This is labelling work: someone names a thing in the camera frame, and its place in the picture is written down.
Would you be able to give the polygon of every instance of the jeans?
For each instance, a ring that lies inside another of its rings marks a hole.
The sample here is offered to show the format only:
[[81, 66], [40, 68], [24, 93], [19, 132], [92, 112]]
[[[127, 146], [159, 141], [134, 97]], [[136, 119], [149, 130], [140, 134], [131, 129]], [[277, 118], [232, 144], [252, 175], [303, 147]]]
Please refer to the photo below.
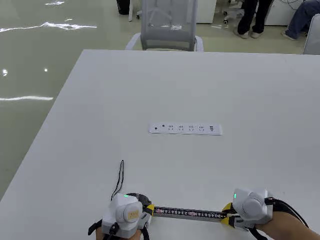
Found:
[[244, 16], [239, 22], [238, 33], [245, 34], [249, 31], [252, 20], [255, 15], [255, 25], [252, 27], [252, 31], [261, 34], [265, 29], [265, 20], [273, 0], [259, 0], [258, 11], [256, 12], [258, 0], [245, 0], [244, 4]]
[[293, 15], [285, 34], [297, 39], [305, 26], [310, 27], [311, 19], [316, 14], [320, 14], [320, 0], [305, 0]]

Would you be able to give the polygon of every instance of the person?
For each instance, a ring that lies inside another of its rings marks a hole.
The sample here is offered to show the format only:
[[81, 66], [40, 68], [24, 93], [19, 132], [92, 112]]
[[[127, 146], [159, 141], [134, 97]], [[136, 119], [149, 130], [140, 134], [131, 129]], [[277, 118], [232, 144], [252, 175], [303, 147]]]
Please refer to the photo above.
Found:
[[233, 33], [243, 39], [249, 38], [249, 30], [255, 15], [255, 25], [252, 27], [251, 37], [257, 39], [261, 36], [265, 29], [265, 20], [273, 0], [260, 0], [258, 10], [256, 12], [258, 0], [245, 0], [243, 3], [244, 15], [241, 18], [238, 27]]
[[287, 39], [297, 40], [303, 29], [309, 29], [311, 19], [316, 14], [320, 14], [320, 0], [305, 0], [295, 11], [287, 30], [281, 34]]
[[[294, 216], [280, 211], [273, 212], [272, 220], [255, 226], [274, 240], [320, 240], [320, 235], [307, 228]], [[101, 228], [95, 231], [96, 240], [103, 240]], [[141, 231], [137, 230], [129, 240], [140, 240]]]

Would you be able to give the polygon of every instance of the sneaker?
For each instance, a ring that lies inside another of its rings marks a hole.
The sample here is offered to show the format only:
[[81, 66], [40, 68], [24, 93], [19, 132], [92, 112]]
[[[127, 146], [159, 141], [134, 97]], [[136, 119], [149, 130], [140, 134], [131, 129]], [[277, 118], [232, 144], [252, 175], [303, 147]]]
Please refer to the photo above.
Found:
[[235, 29], [233, 29], [233, 33], [234, 33], [235, 35], [239, 36], [239, 37], [242, 38], [242, 39], [248, 39], [248, 38], [249, 38], [249, 31], [247, 31], [247, 32], [244, 33], [244, 34], [239, 34], [239, 33], [238, 33], [238, 29], [235, 28]]
[[286, 31], [282, 31], [282, 32], [281, 32], [281, 35], [284, 36], [285, 38], [290, 39], [290, 40], [293, 40], [293, 41], [297, 40], [297, 39], [294, 39], [294, 38], [288, 36], [288, 35], [286, 34]]
[[252, 32], [251, 33], [251, 37], [253, 38], [253, 39], [257, 39], [258, 37], [260, 37], [261, 36], [261, 34], [262, 34], [262, 32], [261, 33], [257, 33], [257, 32]]

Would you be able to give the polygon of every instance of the glossy floor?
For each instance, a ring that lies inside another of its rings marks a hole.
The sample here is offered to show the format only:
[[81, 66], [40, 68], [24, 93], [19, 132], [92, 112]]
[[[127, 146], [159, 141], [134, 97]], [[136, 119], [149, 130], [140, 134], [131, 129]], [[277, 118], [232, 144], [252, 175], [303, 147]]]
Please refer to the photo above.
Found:
[[[303, 50], [305, 39], [283, 38], [283, 27], [243, 40], [219, 15], [197, 26], [206, 52]], [[116, 0], [0, 0], [0, 199], [82, 50], [124, 49], [140, 24], [118, 15]]]

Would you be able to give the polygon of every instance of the human hand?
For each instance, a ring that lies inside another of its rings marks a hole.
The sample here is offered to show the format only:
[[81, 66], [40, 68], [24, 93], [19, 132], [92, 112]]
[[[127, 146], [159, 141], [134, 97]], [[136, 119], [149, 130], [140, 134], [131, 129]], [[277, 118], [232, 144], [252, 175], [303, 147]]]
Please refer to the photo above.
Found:
[[[98, 227], [95, 230], [95, 240], [103, 240], [104, 239], [104, 234], [101, 231], [101, 227]], [[141, 231], [138, 229], [135, 234], [129, 238], [129, 240], [140, 240], [140, 236], [141, 236]]]
[[275, 211], [270, 222], [255, 227], [275, 240], [320, 240], [320, 235], [286, 212]]

